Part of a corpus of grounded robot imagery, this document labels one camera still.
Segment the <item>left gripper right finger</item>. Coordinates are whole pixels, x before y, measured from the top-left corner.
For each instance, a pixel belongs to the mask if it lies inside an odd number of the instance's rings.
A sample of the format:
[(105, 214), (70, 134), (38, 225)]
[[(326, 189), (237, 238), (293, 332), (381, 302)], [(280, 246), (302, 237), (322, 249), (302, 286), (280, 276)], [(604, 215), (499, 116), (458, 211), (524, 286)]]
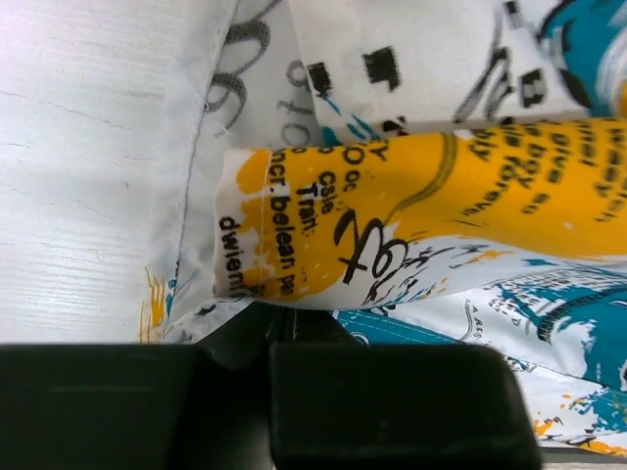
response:
[(289, 310), (269, 350), (279, 469), (538, 469), (516, 380), (494, 350), (364, 345), (329, 313)]

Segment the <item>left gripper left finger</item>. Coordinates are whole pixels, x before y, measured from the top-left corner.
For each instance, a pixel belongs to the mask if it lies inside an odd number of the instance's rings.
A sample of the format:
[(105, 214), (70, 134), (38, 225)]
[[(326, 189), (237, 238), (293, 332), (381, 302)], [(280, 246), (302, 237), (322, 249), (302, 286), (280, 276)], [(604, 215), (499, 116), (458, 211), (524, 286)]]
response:
[(247, 306), (192, 345), (1, 349), (5, 469), (268, 469), (267, 347), (278, 307)]

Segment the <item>patterned white shorts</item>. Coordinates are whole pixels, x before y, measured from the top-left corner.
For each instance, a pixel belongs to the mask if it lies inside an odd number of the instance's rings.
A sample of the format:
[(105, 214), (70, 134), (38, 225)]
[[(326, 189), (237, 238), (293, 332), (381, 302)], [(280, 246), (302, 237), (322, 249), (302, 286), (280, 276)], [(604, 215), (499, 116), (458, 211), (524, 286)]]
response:
[(253, 302), (478, 344), (545, 445), (626, 453), (626, 5), (187, 1), (143, 344)]

